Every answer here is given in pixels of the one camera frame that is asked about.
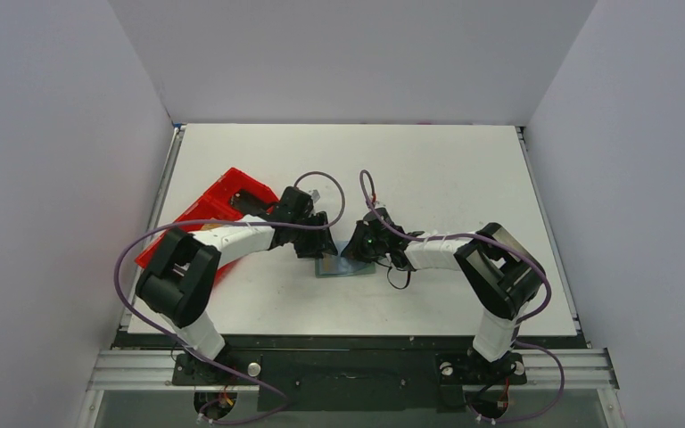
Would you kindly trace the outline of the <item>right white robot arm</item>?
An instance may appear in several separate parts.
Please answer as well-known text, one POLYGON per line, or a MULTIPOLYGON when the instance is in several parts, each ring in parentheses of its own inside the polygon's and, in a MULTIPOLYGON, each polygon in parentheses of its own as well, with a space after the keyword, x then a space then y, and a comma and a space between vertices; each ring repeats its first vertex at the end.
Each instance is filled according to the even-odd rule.
POLYGON ((464 236, 405 233, 385 208, 356 223, 342 250, 346 259, 374 263, 388 259, 408 272, 445 269, 462 273, 483 306, 469 373, 489 381, 503 367, 529 303, 543 285, 544 268, 502 225, 489 223, 464 236))

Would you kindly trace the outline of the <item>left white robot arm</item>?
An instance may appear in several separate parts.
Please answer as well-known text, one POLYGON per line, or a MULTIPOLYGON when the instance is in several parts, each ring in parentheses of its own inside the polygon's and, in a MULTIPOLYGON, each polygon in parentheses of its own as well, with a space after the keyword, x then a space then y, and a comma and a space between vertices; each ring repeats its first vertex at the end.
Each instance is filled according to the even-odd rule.
POLYGON ((177 338, 199 353, 195 371, 207 383, 229 375, 224 337, 207 306, 220 268, 244 256, 291 244, 300 259, 335 255, 332 224, 314 207, 314 197, 295 186, 276 202, 237 193, 231 205, 241 218, 228 225, 189 233, 173 227, 160 240, 136 284, 136 296, 163 317, 177 338))

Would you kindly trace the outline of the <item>green card holder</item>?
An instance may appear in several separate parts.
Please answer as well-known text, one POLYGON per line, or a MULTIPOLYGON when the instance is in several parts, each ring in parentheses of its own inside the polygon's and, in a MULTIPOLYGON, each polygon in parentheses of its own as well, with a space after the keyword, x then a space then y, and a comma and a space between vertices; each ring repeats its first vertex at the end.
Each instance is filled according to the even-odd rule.
POLYGON ((334 241, 337 255, 324 254, 321 259, 315 260, 316 278, 333 278, 347 276, 372 275, 376 272, 376 264, 364 263, 353 259, 346 259, 342 256, 342 251, 347 246, 348 241, 334 241))

